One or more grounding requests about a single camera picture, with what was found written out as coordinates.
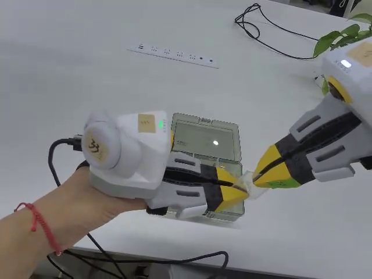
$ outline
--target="table surface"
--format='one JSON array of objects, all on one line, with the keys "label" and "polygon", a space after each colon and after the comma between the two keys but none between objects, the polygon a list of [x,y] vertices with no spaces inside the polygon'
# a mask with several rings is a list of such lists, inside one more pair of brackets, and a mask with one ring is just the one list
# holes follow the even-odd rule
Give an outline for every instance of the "table surface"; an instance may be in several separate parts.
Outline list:
[{"label": "table surface", "polygon": [[[0,217],[55,185],[50,144],[80,133],[90,111],[112,115],[163,109],[237,123],[244,169],[321,100],[312,80],[320,60],[304,62],[259,45],[234,18],[243,0],[6,1],[0,4]],[[261,1],[276,23],[310,36],[350,22]],[[262,40],[292,55],[311,56],[314,42],[250,18]],[[126,49],[148,42],[203,53],[212,69]],[[80,153],[58,148],[66,179]],[[311,278],[367,278],[372,272],[371,174],[246,201],[232,224],[205,224],[125,213],[92,234],[108,251],[185,259],[225,250],[229,268]],[[95,249],[84,238],[76,247]],[[222,257],[202,264],[219,266]]]}]

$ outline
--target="human hand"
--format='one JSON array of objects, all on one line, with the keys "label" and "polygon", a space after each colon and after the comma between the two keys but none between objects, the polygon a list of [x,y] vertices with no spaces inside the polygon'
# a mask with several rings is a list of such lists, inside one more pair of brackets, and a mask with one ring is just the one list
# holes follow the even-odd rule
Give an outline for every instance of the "human hand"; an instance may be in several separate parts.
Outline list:
[{"label": "human hand", "polygon": [[142,199],[114,198],[91,187],[88,175],[89,168],[78,169],[60,187],[34,203],[62,249],[73,246],[120,213],[146,209]]}]

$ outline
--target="forearm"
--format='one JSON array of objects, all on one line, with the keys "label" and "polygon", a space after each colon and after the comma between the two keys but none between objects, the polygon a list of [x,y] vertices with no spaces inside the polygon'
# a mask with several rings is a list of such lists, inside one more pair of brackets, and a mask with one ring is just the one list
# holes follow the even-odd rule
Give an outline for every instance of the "forearm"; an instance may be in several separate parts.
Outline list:
[{"label": "forearm", "polygon": [[[68,248],[83,237],[84,228],[79,227],[76,218],[78,205],[66,187],[88,184],[87,170],[74,173],[61,188],[34,202],[62,249]],[[0,278],[29,278],[38,262],[53,252],[41,225],[31,231],[33,213],[24,208],[0,220]]]},{"label": "forearm", "polygon": [[[122,212],[146,208],[141,199],[119,199],[99,192],[90,186],[88,175],[89,169],[82,167],[59,188],[34,202],[62,249]],[[26,279],[38,262],[53,252],[40,224],[32,232],[32,223],[29,209],[0,220],[0,278]]]},{"label": "forearm", "polygon": [[22,209],[0,220],[0,278],[29,278],[52,252],[40,225],[31,232],[32,218],[31,211]]}]

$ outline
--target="white power strip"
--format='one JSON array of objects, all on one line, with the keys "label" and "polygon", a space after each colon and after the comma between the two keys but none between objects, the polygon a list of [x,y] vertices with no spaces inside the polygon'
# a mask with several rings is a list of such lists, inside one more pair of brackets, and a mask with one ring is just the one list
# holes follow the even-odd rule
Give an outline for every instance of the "white power strip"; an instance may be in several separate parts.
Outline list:
[{"label": "white power strip", "polygon": [[218,69],[217,62],[212,58],[171,48],[162,48],[156,45],[143,44],[140,42],[134,47],[128,48],[128,50]]}]

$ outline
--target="plant leaf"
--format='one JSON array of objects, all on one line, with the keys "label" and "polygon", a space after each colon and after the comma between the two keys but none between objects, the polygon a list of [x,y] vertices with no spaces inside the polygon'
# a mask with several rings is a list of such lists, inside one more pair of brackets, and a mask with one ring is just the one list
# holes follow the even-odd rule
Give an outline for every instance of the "plant leaf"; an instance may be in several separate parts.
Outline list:
[{"label": "plant leaf", "polygon": [[328,86],[328,82],[327,82],[326,79],[324,79],[323,84],[321,85],[321,92],[323,93],[323,95],[325,95],[329,91],[330,91],[330,89],[329,89],[329,86]]},{"label": "plant leaf", "polygon": [[354,36],[346,36],[336,42],[333,46],[331,46],[331,50],[334,50],[335,48],[338,47],[344,47],[345,45],[352,44],[353,42],[358,41],[359,39],[354,37]]},{"label": "plant leaf", "polygon": [[358,41],[362,40],[362,39],[365,39],[365,38],[368,38],[368,37],[371,37],[372,36],[372,31],[370,30],[364,30],[364,31],[361,31],[358,33]]},{"label": "plant leaf", "polygon": [[314,47],[313,57],[325,52],[332,45],[333,41],[340,36],[341,33],[339,31],[332,31],[329,34],[321,37]]},{"label": "plant leaf", "polygon": [[348,36],[356,37],[358,35],[359,30],[360,30],[359,25],[355,23],[355,24],[350,25],[349,27],[343,29],[340,33],[341,34],[346,34]]},{"label": "plant leaf", "polygon": [[354,15],[350,19],[364,19],[367,22],[372,23],[372,15],[370,15],[368,13],[359,13],[358,15]]}]

